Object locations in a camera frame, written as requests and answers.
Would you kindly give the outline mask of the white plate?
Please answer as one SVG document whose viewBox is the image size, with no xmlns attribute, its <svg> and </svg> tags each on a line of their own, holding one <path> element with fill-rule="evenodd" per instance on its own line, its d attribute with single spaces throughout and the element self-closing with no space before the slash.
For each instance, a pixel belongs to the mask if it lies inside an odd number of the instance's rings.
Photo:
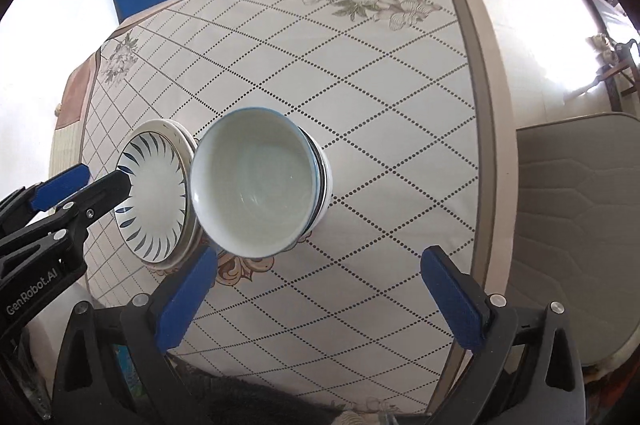
<svg viewBox="0 0 640 425">
<path fill-rule="evenodd" d="M 181 263 L 186 261 L 186 258 L 192 253 L 193 249 L 198 246 L 198 242 L 201 241 L 202 237 L 202 229 L 198 223 L 198 219 L 196 219 L 190 195 L 190 168 L 198 142 L 196 142 L 191 136 L 191 133 L 189 133 L 183 125 L 171 119 L 164 118 L 151 119 L 149 122 L 144 122 L 130 134 L 128 142 L 132 137 L 137 136 L 137 134 L 143 131 L 155 131 L 169 140 L 177 150 L 184 169 L 186 170 L 186 225 L 184 226 L 178 246 L 168 259 L 162 263 L 157 263 L 157 265 L 145 263 L 140 259 L 146 267 L 152 270 L 169 272 L 177 269 L 181 266 Z"/>
</svg>

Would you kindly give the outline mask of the blue rimmed white bowl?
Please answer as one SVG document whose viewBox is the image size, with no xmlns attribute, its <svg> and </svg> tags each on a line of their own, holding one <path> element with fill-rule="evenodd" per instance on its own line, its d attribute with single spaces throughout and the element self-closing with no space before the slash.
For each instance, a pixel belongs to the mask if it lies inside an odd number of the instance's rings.
<svg viewBox="0 0 640 425">
<path fill-rule="evenodd" d="M 278 255 L 303 233 L 319 194 L 319 169 L 299 128 L 277 111 L 245 107 L 217 120 L 190 169 L 196 218 L 225 252 Z"/>
</svg>

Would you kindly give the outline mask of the blue leaf pattern plate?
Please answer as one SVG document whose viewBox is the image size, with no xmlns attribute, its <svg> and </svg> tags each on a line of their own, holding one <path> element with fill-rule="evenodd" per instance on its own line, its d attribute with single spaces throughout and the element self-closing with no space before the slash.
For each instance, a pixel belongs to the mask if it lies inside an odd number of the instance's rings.
<svg viewBox="0 0 640 425">
<path fill-rule="evenodd" d="M 186 225 L 186 170 L 175 147 L 155 131 L 131 138 L 116 169 L 130 192 L 114 209 L 126 246 L 145 263 L 157 265 L 178 246 Z"/>
</svg>

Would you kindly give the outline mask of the grey padded chair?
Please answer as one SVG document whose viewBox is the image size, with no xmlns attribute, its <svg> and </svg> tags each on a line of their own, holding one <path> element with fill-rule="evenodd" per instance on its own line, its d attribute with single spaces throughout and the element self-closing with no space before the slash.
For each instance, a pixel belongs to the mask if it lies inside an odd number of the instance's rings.
<svg viewBox="0 0 640 425">
<path fill-rule="evenodd" d="M 506 297 L 559 301 L 594 379 L 639 346 L 639 121 L 608 113 L 518 130 L 518 215 Z"/>
</svg>

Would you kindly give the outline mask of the wooden chair by window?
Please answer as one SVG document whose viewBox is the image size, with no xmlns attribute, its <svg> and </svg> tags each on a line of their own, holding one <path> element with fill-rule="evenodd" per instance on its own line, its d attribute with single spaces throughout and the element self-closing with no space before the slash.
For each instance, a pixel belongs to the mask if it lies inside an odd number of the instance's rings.
<svg viewBox="0 0 640 425">
<path fill-rule="evenodd" d="M 623 99 L 639 96 L 639 43 L 617 42 L 604 33 L 590 38 L 604 65 L 594 83 L 603 84 L 613 112 L 623 112 Z"/>
</svg>

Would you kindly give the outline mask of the patterned tablecloth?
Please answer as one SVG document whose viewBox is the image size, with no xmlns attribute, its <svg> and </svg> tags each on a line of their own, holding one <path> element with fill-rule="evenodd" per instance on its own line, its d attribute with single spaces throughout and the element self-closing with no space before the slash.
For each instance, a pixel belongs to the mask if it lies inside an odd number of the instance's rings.
<svg viewBox="0 0 640 425">
<path fill-rule="evenodd" d="M 215 249 L 172 349 L 210 374 L 418 414 L 460 364 L 425 247 L 506 286 L 515 132 L 483 0 L 167 1 L 70 76 L 50 169 L 80 162 L 131 182 L 85 247 L 100 303 Z"/>
</svg>

